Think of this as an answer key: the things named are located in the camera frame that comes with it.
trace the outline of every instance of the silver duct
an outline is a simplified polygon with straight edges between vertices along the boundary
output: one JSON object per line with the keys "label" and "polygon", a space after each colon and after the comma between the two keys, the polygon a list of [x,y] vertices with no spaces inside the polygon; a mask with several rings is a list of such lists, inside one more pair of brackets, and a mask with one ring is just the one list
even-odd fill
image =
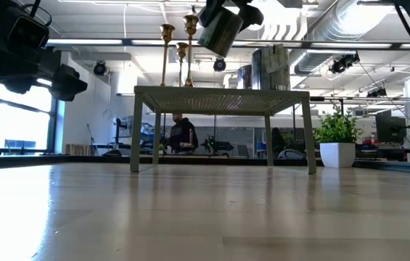
{"label": "silver duct", "polygon": [[[339,0],[321,22],[306,35],[306,41],[356,41],[379,24],[393,7],[357,5],[358,0]],[[334,54],[293,50],[290,65],[295,73],[309,75]]]}

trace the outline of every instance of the table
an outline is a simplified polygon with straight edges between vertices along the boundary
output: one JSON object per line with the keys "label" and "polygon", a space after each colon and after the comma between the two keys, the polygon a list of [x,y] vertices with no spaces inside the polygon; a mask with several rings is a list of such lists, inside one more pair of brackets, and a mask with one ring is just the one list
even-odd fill
{"label": "table", "polygon": [[162,113],[186,113],[199,115],[262,116],[265,119],[268,166],[274,165],[270,116],[301,103],[308,158],[308,173],[316,173],[314,137],[311,132],[311,111],[307,91],[258,91],[224,88],[187,87],[134,87],[134,122],[132,130],[131,172],[139,171],[140,130],[142,107],[145,103],[155,112],[155,138],[153,164],[159,161],[160,126]]}

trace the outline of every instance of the ceiling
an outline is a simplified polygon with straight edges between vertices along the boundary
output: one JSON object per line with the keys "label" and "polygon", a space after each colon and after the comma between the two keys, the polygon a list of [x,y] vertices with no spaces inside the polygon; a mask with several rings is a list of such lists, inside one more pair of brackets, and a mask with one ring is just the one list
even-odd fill
{"label": "ceiling", "polygon": [[[317,0],[319,7],[306,11],[308,26],[326,10],[334,0]],[[33,0],[18,0],[21,4],[32,3]],[[163,23],[176,27],[173,38],[186,38],[182,28],[182,17],[189,14],[190,7],[172,7],[167,4],[156,5],[125,5],[125,4],[94,4],[84,0],[42,0],[41,7],[52,14],[52,38],[154,38],[160,39],[159,26]],[[38,12],[38,16],[45,20],[45,14]],[[244,30],[238,39],[260,39],[264,29]],[[390,12],[378,26],[364,35],[361,41],[410,42],[396,12]],[[129,53],[143,72],[142,84],[159,85],[162,71],[163,48],[158,47],[77,47],[72,51],[79,54]],[[253,49],[233,48],[226,58],[226,71],[236,70],[250,63]],[[388,93],[399,95],[403,90],[403,79],[410,76],[410,51],[360,51],[359,56],[364,66],[354,66],[346,74],[332,80],[327,66],[324,66],[313,77],[303,81],[302,87],[316,95],[335,94],[355,95],[360,88],[370,86],[373,82],[364,73],[367,70],[374,80],[386,79]],[[194,49],[194,60],[200,65],[194,67],[195,82],[209,82],[222,84],[225,73],[213,71],[216,55],[204,48]],[[107,61],[113,71],[122,71],[125,66],[119,58],[116,61]],[[80,61],[87,67],[92,67],[95,60]],[[166,83],[178,81],[179,66],[169,65]]]}

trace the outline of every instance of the green plant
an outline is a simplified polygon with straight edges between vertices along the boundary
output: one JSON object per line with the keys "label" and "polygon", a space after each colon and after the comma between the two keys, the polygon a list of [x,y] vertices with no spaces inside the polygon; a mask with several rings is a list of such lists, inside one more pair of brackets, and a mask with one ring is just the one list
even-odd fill
{"label": "green plant", "polygon": [[356,128],[356,119],[350,110],[342,116],[337,109],[333,115],[321,118],[321,127],[314,131],[314,135],[320,143],[355,143],[361,131]]}

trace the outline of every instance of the monitor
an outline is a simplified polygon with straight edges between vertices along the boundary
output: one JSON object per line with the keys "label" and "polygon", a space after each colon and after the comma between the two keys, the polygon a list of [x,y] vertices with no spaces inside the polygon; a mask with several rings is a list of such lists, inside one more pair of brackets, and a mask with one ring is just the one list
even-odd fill
{"label": "monitor", "polygon": [[402,117],[376,115],[377,139],[381,142],[403,144],[406,120]]}

